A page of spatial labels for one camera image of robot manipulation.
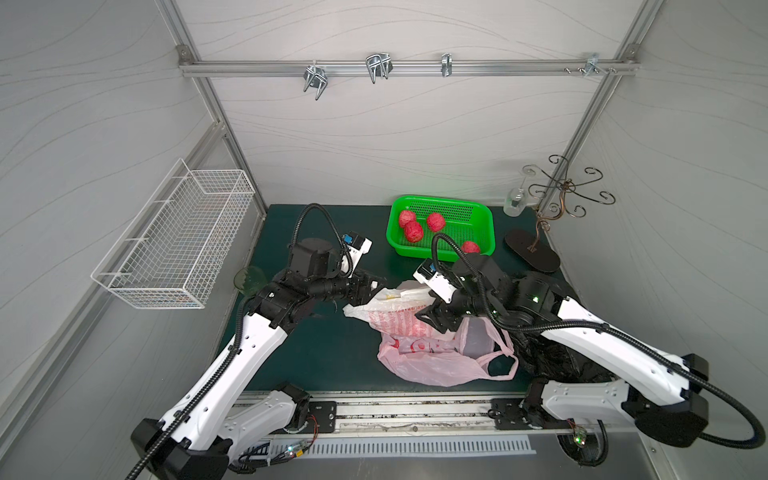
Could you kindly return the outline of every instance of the white wall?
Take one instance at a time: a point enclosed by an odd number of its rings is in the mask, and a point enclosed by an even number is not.
[[[667,0],[575,161],[612,207],[551,236],[582,298],[661,349],[698,353],[711,379],[768,424],[768,3]],[[716,435],[750,429],[710,400]],[[684,479],[764,478],[766,448],[666,448]]]
[[[640,0],[178,0],[203,60],[610,58]],[[214,86],[268,204],[500,204],[561,153],[597,86],[553,78],[220,78]]]
[[[233,168],[219,143],[204,168]],[[123,478],[139,457],[131,432],[160,418],[210,365],[232,310],[235,273],[250,259],[246,212],[203,310],[136,310],[115,299],[0,465],[0,480]],[[45,461],[40,461],[45,452]]]
[[[0,15],[0,412],[211,117],[152,0]]]

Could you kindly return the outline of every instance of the red wire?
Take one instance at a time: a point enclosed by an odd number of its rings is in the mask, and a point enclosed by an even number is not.
[[[315,440],[317,440],[317,436],[319,434],[319,429],[320,429],[320,425],[317,424],[317,419],[315,418],[315,416],[314,415],[310,415],[310,418],[312,419],[313,422],[315,422],[315,428],[314,428],[314,433],[313,433],[313,436],[312,436],[312,442],[310,443],[310,446],[307,447],[307,449],[309,449],[312,445],[314,445]]]

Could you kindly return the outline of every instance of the dark green table surface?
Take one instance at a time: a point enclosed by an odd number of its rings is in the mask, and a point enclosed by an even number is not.
[[[288,244],[303,205],[272,205],[266,216],[261,237],[250,264],[258,266],[271,278],[285,267]],[[412,280],[421,259],[401,257],[386,241],[389,219],[387,206],[326,206],[340,233],[356,231],[372,242],[370,252],[362,257],[359,268],[384,276],[394,288],[403,280]],[[500,207],[491,207],[496,235],[494,261],[507,273],[530,270],[504,243],[504,235],[512,228],[535,231],[535,214],[527,208],[520,217],[504,215]],[[331,241],[333,231],[319,211],[310,212],[303,221],[299,239],[324,238]],[[555,276],[562,278],[560,272]],[[475,380],[463,385],[444,388],[407,382],[395,376],[376,358],[381,333],[362,320],[345,317],[332,303],[318,303],[315,316],[306,318],[262,365],[246,390],[271,390],[289,381],[309,391],[498,391],[521,392],[528,388],[530,376],[519,370],[515,379],[507,382]],[[221,340],[220,350],[234,334],[234,312]],[[504,356],[493,360],[491,375],[509,372],[513,360]]]

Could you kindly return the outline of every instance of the white arm segment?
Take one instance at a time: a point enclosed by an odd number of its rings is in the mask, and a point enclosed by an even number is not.
[[[634,419],[621,408],[627,401],[629,384],[619,379],[603,383],[550,381],[541,393],[541,406],[556,419],[600,419],[612,426],[633,425]]]
[[[240,396],[261,364],[287,337],[288,335],[283,329],[270,328],[270,321],[263,316],[258,314],[245,316],[243,319],[243,341],[240,345],[242,351],[235,356],[216,385],[195,406],[190,413],[189,420],[179,425],[171,438],[177,442],[181,442],[184,438],[191,440],[190,450],[207,450],[219,434],[227,413],[229,413],[237,397]],[[234,338],[182,400],[163,415],[162,419],[165,421],[163,430],[173,422],[174,413],[182,410],[216,372],[233,342]]]
[[[296,403],[288,394],[273,390],[256,405],[237,415],[226,417],[219,430],[219,436],[222,439],[232,439],[232,446],[227,453],[230,462],[271,432],[288,425],[295,411]]]
[[[563,300],[558,316],[563,320],[604,323],[572,298]],[[615,336],[585,328],[547,330],[541,335],[562,343],[609,369],[658,406],[684,401],[680,392],[689,389],[688,380],[668,372],[656,360]],[[683,359],[679,356],[659,349],[654,350],[667,359],[683,365]]]
[[[451,303],[451,300],[453,299],[453,293],[457,290],[456,287],[451,285],[448,279],[439,272],[435,272],[431,278],[427,278],[417,270],[413,273],[413,278],[417,279],[419,283],[428,286],[430,289],[432,289],[433,292],[440,295],[440,298],[442,298],[446,303]]]

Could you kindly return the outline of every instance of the black cable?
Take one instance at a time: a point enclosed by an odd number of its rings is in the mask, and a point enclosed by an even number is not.
[[[338,269],[339,273],[341,273],[341,257],[346,257],[346,262],[349,268],[347,268],[346,275],[345,276],[352,276],[352,256],[349,254],[349,249],[346,246],[346,243],[344,243],[341,239],[341,235],[339,235],[339,230],[336,228],[336,224],[333,222],[333,218],[331,218],[331,214],[328,213],[328,210],[323,205],[320,204],[309,204],[306,207],[304,207],[303,210],[301,210],[301,214],[299,214],[299,218],[296,220],[296,226],[293,228],[293,235],[291,235],[290,238],[290,251],[288,252],[288,267],[290,267],[290,262],[293,259],[293,248],[296,246],[296,242],[299,241],[299,230],[301,229],[301,223],[304,221],[304,217],[313,209],[320,210],[323,212],[323,215],[325,216],[326,220],[328,220],[328,224],[330,224],[331,229],[333,229],[333,234],[336,235],[336,239],[339,241],[340,245],[340,251],[339,251],[339,262],[336,265],[336,268]],[[285,280],[285,275],[287,272],[283,273],[282,280]]]
[[[144,456],[141,457],[141,459],[136,463],[136,465],[131,469],[131,471],[128,473],[128,475],[125,477],[125,480],[136,480],[138,478],[139,474],[141,474],[141,471],[144,470],[144,467],[147,466],[147,463],[149,463],[150,459],[154,456],[154,454],[157,453],[157,450],[160,449],[161,446],[168,440],[168,438],[173,434],[173,432],[181,425],[184,420],[187,418],[187,416],[190,414],[190,412],[197,406],[198,403],[200,403],[200,400],[203,399],[203,397],[214,387],[216,382],[221,378],[224,371],[227,370],[227,367],[232,363],[232,360],[234,360],[235,356],[240,352],[240,344],[242,343],[243,339],[243,315],[245,313],[245,303],[247,299],[243,299],[240,302],[240,305],[237,307],[237,320],[235,322],[235,338],[232,346],[230,347],[230,352],[227,354],[226,357],[224,357],[224,361],[219,365],[219,368],[216,369],[216,372],[208,379],[208,381],[203,385],[203,388],[201,388],[197,394],[195,394],[194,397],[192,397],[192,400],[187,404],[184,409],[181,410],[181,413],[173,420],[173,422],[170,423],[167,429],[165,429],[159,437],[157,437],[157,440],[154,441],[152,446],[147,449],[147,451],[144,453]]]
[[[435,269],[447,277],[445,272],[442,270],[442,264],[437,258],[437,243],[439,240],[446,242],[453,249],[453,251],[456,252],[458,258],[462,259],[462,262],[464,262],[467,268],[469,268],[472,276],[477,280],[478,291],[480,292],[480,302],[482,303],[483,310],[485,310],[485,314],[489,319],[494,320],[495,318],[493,316],[493,310],[491,309],[490,303],[488,303],[488,294],[485,292],[485,284],[482,281],[480,272],[474,265],[472,265],[472,263],[470,263],[469,258],[467,258],[467,254],[464,253],[461,248],[459,248],[458,244],[453,241],[451,237],[444,233],[435,233],[435,236],[432,237],[432,263],[435,264]]]
[[[605,425],[602,420],[598,420],[598,425],[600,426],[603,442],[600,448],[600,454],[598,454],[598,457],[594,460],[584,460],[584,450],[573,443],[575,435],[558,435],[558,443],[560,443],[563,452],[565,452],[569,458],[574,459],[576,463],[582,467],[597,467],[602,465],[603,462],[605,462],[605,459],[608,458],[608,432],[605,431]]]
[[[645,345],[644,343],[635,339],[634,337],[620,330],[611,328],[611,326],[608,325],[607,323],[588,322],[586,320],[567,320],[563,322],[548,323],[542,326],[502,325],[496,319],[495,312],[491,309],[490,305],[488,304],[488,295],[485,292],[485,285],[482,282],[482,278],[479,276],[478,270],[475,268],[475,266],[473,266],[469,262],[467,256],[458,247],[456,242],[454,242],[451,237],[448,237],[444,233],[436,233],[435,236],[432,238],[432,262],[435,264],[435,268],[436,269],[441,268],[439,266],[439,262],[437,261],[437,242],[440,239],[444,240],[448,245],[451,246],[451,248],[456,252],[456,254],[458,254],[458,257],[462,259],[462,262],[464,262],[467,268],[469,268],[469,271],[472,272],[472,275],[477,280],[478,291],[480,293],[480,301],[482,303],[483,309],[485,310],[485,314],[488,316],[488,319],[490,319],[491,322],[493,322],[493,324],[496,325],[498,328],[504,329],[504,330],[507,330],[508,332],[513,332],[513,333],[543,333],[543,332],[546,332],[547,330],[567,329],[567,328],[588,328],[588,329],[599,330],[601,333],[607,333],[608,335],[615,336],[616,338],[623,340],[624,342],[632,345],[634,348],[640,350],[642,353],[645,353],[650,358],[656,360],[665,368],[675,372],[679,376],[682,376],[683,378],[693,383],[694,385],[700,386],[702,389],[707,390],[708,392],[715,395],[717,398],[723,400],[725,403],[732,406],[739,414],[742,415],[742,417],[745,418],[745,420],[748,421],[753,431],[752,438],[747,440],[724,439],[722,437],[718,437],[716,435],[710,435],[708,433],[703,433],[703,432],[699,434],[700,439],[706,440],[707,442],[712,442],[717,445],[730,447],[732,449],[756,449],[761,445],[763,445],[763,443],[765,443],[766,431],[765,431],[765,428],[763,427],[763,424],[760,423],[760,420],[741,402],[739,402],[734,397],[726,393],[724,390],[712,385],[708,381],[701,379],[698,376],[694,375],[693,373],[689,372],[688,370],[684,369],[679,363],[675,363],[665,358],[659,352],[650,348],[649,346]]]

